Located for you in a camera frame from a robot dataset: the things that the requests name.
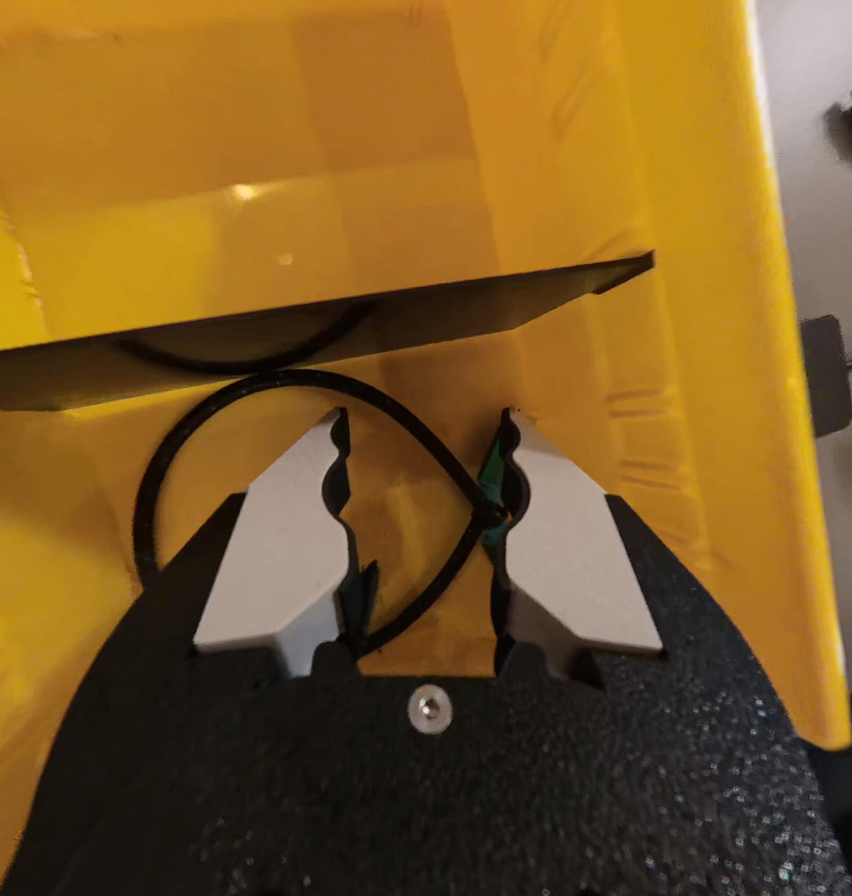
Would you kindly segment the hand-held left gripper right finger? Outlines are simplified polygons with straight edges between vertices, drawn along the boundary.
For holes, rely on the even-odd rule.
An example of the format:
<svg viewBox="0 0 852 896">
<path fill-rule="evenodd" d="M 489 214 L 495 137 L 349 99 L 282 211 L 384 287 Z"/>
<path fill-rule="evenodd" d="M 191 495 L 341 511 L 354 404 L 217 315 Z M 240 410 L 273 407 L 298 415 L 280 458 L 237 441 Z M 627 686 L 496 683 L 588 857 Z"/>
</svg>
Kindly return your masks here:
<svg viewBox="0 0 852 896">
<path fill-rule="evenodd" d="M 552 677 L 592 677 L 595 651 L 663 656 L 610 497 L 516 409 L 501 412 L 491 498 L 507 515 L 491 531 L 497 675 L 520 644 Z"/>
</svg>

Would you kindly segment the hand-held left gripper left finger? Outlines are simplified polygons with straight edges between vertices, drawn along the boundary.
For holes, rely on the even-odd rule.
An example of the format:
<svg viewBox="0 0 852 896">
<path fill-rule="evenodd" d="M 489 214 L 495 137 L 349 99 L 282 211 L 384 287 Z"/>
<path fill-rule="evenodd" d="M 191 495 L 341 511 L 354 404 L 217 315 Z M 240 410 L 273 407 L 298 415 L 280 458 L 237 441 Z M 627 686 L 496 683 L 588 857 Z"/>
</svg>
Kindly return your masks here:
<svg viewBox="0 0 852 896">
<path fill-rule="evenodd" d="M 247 488 L 194 634 L 200 652 L 272 650 L 307 677 L 316 649 L 361 634 L 361 567 L 341 520 L 350 422 L 331 410 Z"/>
</svg>

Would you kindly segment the black hdmi adapter box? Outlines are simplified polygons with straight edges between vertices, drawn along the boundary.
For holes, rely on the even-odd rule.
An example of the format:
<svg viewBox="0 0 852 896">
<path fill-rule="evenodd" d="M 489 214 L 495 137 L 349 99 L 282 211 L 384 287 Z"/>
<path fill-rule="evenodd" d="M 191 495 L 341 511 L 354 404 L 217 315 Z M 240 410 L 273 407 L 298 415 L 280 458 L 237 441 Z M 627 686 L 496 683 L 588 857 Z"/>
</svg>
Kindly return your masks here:
<svg viewBox="0 0 852 896">
<path fill-rule="evenodd" d="M 816 439 L 852 422 L 852 389 L 841 324 L 833 315 L 801 321 L 801 349 Z"/>
</svg>

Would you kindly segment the yellow plastic bin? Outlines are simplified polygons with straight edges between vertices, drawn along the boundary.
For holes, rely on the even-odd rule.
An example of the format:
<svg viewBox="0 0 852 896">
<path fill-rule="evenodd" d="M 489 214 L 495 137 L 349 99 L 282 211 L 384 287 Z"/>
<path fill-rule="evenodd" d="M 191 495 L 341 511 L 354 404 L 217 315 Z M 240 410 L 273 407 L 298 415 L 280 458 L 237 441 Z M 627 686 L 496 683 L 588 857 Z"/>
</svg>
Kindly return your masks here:
<svg viewBox="0 0 852 896">
<path fill-rule="evenodd" d="M 711 592 L 797 733 L 852 742 L 754 6 L 0 2 L 0 394 L 65 341 L 401 290 L 354 359 L 475 473 L 501 409 Z M 531 283 L 654 266 L 512 324 Z M 139 596 L 130 517 L 227 379 L 0 409 L 0 883 L 91 658 Z"/>
</svg>

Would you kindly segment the black bin divider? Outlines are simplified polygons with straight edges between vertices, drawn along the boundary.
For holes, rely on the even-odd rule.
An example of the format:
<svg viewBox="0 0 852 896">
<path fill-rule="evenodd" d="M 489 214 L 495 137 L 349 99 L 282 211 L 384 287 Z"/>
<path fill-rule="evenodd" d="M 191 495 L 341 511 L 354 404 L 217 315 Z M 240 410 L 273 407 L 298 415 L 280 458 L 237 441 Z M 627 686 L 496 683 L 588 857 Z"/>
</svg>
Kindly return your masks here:
<svg viewBox="0 0 852 896">
<path fill-rule="evenodd" d="M 515 330 L 654 268 L 655 254 L 0 350 L 0 411 L 60 411 Z"/>
</svg>

